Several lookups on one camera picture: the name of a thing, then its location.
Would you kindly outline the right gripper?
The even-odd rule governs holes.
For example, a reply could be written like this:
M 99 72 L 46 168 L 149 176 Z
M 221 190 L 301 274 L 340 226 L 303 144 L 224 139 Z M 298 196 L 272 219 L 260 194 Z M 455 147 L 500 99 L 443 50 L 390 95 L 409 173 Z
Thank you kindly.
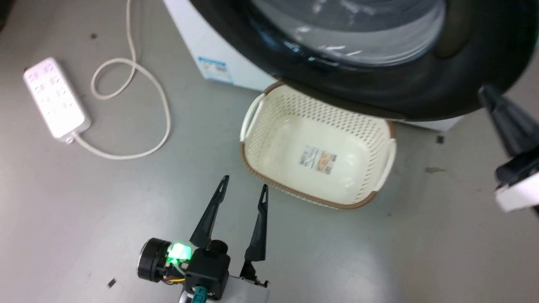
M 539 148 L 539 121 L 491 84 L 484 84 L 478 96 L 506 154 L 514 157 L 495 171 L 497 205 L 505 213 L 539 213 L 539 157 L 517 157 Z

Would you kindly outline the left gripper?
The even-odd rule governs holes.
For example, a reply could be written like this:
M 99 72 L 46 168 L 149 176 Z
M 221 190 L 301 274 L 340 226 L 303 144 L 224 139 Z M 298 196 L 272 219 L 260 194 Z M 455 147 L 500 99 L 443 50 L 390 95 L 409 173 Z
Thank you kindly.
M 198 248 L 206 247 L 211 242 L 214 221 L 218 208 L 224 200 L 229 184 L 229 175 L 225 175 L 218 184 L 208 206 L 200 218 L 190 243 Z M 220 300 L 207 299 L 206 303 L 268 303 L 270 290 L 268 281 L 258 279 L 254 262 L 266 260 L 267 225 L 268 225 L 268 185 L 262 186 L 259 197 L 258 216 L 251 236 L 251 241 L 244 255 L 244 265 L 239 276 L 229 273 L 223 297 Z M 171 243 L 152 238 L 143 245 L 137 263 L 139 278 L 151 282 L 163 282 L 183 287 L 178 303 L 191 303 L 192 296 L 185 290 L 185 274 L 195 250 L 182 243 Z

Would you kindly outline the black round washing machine door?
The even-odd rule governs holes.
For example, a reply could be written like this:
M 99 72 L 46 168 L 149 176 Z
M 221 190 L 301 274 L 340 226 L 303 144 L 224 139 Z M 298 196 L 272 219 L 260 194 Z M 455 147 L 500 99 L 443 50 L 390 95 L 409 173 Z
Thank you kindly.
M 433 121 L 509 90 L 539 38 L 539 0 L 189 0 L 262 71 L 329 105 Z

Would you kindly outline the white washing machine body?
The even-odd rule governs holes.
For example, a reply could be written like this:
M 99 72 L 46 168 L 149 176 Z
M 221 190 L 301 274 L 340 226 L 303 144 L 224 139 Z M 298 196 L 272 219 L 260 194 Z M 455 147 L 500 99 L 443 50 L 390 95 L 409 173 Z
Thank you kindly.
M 204 57 L 226 63 L 234 82 L 233 86 L 262 92 L 277 82 L 273 75 L 262 71 L 217 33 L 190 0 L 163 2 L 199 71 L 197 59 Z

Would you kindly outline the cream perforated laundry basket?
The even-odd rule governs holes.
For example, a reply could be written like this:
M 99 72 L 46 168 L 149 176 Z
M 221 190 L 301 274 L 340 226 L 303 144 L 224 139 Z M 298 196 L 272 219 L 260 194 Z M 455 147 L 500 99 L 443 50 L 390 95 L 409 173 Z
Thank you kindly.
M 338 155 L 330 175 L 299 165 L 305 145 Z M 328 105 L 281 81 L 251 103 L 240 130 L 240 157 L 251 174 L 339 210 L 364 207 L 377 196 L 396 152 L 392 122 Z

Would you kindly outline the printed sticker in basket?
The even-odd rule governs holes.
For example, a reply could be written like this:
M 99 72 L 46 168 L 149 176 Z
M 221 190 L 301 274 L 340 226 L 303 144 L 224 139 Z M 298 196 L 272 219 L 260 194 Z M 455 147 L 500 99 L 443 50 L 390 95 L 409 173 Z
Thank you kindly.
M 317 146 L 305 145 L 299 159 L 299 165 L 330 175 L 337 161 L 338 155 Z

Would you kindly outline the blue energy label sticker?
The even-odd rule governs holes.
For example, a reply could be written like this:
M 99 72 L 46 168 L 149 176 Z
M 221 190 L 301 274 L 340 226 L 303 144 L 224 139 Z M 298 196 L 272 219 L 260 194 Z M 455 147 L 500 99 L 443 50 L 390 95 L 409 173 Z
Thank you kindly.
M 234 84 L 226 63 L 204 57 L 198 57 L 197 62 L 200 72 L 206 80 L 216 81 L 222 84 Z

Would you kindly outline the white power strip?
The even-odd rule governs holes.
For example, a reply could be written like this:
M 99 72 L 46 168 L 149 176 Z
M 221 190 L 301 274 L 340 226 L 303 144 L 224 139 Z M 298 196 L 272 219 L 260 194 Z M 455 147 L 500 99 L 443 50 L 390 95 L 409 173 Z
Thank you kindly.
M 29 67 L 23 80 L 52 138 L 72 144 L 91 126 L 86 109 L 56 59 L 48 57 Z

